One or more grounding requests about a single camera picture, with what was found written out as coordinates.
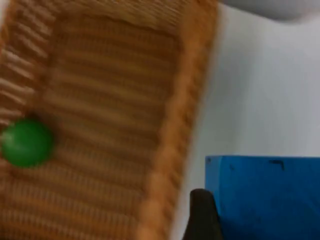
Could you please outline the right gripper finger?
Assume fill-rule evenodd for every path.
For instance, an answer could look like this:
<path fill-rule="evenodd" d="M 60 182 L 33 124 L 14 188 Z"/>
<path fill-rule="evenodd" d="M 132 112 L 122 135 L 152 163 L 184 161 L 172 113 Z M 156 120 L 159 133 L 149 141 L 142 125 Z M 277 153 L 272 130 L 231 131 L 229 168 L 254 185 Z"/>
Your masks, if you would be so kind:
<path fill-rule="evenodd" d="M 189 218 L 183 240 L 222 240 L 223 234 L 213 194 L 196 188 L 189 195 Z"/>

